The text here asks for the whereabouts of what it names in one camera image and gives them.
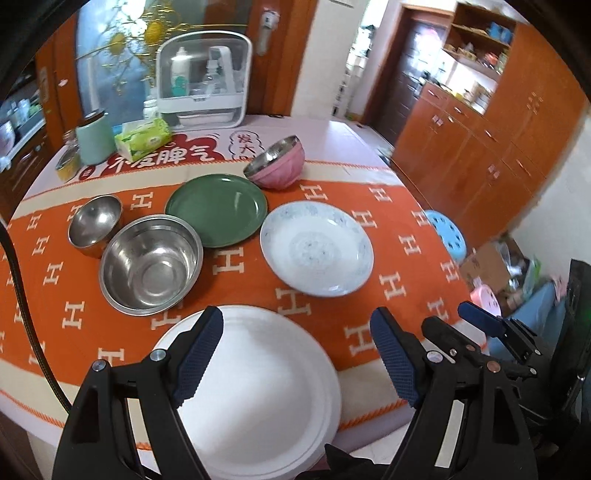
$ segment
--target blue gripper pad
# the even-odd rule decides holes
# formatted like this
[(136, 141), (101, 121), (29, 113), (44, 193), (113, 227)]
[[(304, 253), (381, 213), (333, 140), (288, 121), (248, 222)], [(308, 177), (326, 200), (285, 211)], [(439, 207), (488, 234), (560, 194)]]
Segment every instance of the blue gripper pad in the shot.
[[(177, 388), (173, 392), (172, 399), (174, 408), (179, 408), (185, 400), (195, 395), (205, 369), (209, 365), (209, 361), (222, 337), (223, 315), (221, 310), (208, 307), (199, 317), (197, 323), (201, 321), (206, 322), (206, 324), (178, 367)], [(177, 339), (187, 334), (190, 334), (190, 332), (179, 334)]]
[(482, 310), (472, 302), (463, 301), (457, 306), (457, 314), (468, 323), (482, 330), (489, 337), (501, 338), (505, 334), (505, 327), (500, 319)]
[(421, 342), (403, 331), (385, 307), (374, 310), (369, 328), (396, 393), (411, 407), (417, 406), (427, 391)]

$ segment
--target plate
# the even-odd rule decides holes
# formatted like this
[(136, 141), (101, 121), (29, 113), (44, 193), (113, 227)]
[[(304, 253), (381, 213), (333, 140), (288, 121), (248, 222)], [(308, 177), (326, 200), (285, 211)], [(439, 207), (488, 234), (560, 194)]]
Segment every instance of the plate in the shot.
[(165, 212), (191, 225), (204, 247), (227, 247), (258, 230), (267, 215), (267, 199), (247, 179), (216, 173), (178, 188)]
[[(178, 414), (212, 479), (292, 479), (324, 455), (336, 434), (336, 371), (318, 342), (278, 313), (219, 308), (222, 338)], [(154, 348), (168, 348), (202, 313), (173, 326)]]
[(275, 274), (316, 297), (347, 295), (367, 282), (374, 250), (363, 228), (332, 205), (286, 203), (262, 224), (261, 249)]

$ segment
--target dining table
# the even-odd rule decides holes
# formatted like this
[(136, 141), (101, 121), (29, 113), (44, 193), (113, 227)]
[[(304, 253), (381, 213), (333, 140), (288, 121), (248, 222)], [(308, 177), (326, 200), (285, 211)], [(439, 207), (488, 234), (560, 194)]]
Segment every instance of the dining table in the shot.
[[(371, 240), (369, 280), (342, 297), (303, 294), (265, 262), (258, 233), (229, 247), (205, 249), (197, 283), (173, 308), (147, 317), (109, 305), (98, 280), (100, 260), (67, 239), (69, 223), (91, 198), (114, 194), (124, 223), (164, 213), (182, 184), (208, 174), (243, 177), (252, 158), (297, 135), (306, 153), (299, 180), (264, 190), (269, 211), (288, 202), (328, 203), (351, 215)], [(413, 410), (397, 396), (369, 331), (371, 313), (389, 308), (426, 348), (425, 317), (437, 315), (485, 347), (485, 335), (457, 315), (469, 290), (425, 212), (397, 175), (345, 122), (247, 116), (232, 129), (174, 134), (131, 163), (115, 153), (63, 183), (55, 167), (62, 148), (36, 179), (8, 223), (41, 347), (73, 401), (93, 361), (139, 362), (173, 325), (208, 305), (251, 305), (303, 327), (328, 354), (339, 379), (342, 412), (334, 444), (352, 451), (409, 422)], [(24, 329), (6, 255), (0, 261), (0, 410), (25, 430), (57, 446), (67, 414), (41, 373)], [(141, 410), (130, 401), (141, 457), (150, 456)]]

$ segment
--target small metal bowl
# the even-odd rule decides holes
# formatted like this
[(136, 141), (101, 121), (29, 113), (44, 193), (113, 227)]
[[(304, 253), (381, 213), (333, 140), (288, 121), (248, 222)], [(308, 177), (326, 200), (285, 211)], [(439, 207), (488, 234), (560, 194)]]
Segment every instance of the small metal bowl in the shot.
[(187, 222), (150, 215), (124, 227), (100, 262), (100, 290), (113, 308), (133, 316), (168, 310), (191, 290), (203, 245)]
[(250, 179), (250, 177), (259, 173), (263, 168), (273, 165), (277, 160), (300, 144), (300, 139), (295, 135), (279, 140), (267, 148), (263, 153), (253, 158), (253, 160), (244, 168), (244, 176), (247, 179)]
[(95, 197), (74, 215), (68, 227), (68, 240), (83, 254), (100, 258), (121, 230), (123, 205), (113, 195)]

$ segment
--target bolt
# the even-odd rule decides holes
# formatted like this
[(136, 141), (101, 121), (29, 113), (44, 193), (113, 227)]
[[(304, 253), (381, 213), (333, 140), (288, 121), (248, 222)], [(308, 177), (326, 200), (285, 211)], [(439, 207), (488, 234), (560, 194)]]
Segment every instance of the bolt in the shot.
[(489, 371), (493, 372), (494, 374), (497, 374), (501, 371), (501, 365), (499, 364), (499, 362), (495, 362), (494, 360), (488, 362), (486, 364), (486, 367)]
[(427, 360), (433, 362), (434, 364), (439, 364), (443, 362), (443, 355), (439, 352), (436, 352), (435, 350), (431, 350), (430, 352), (427, 352)]
[(160, 362), (164, 357), (166, 357), (166, 350), (162, 350), (161, 348), (150, 353), (150, 360), (153, 362)]
[(104, 360), (95, 360), (94, 362), (92, 362), (92, 369), (95, 372), (100, 372), (106, 366), (107, 366), (107, 362), (105, 362)]

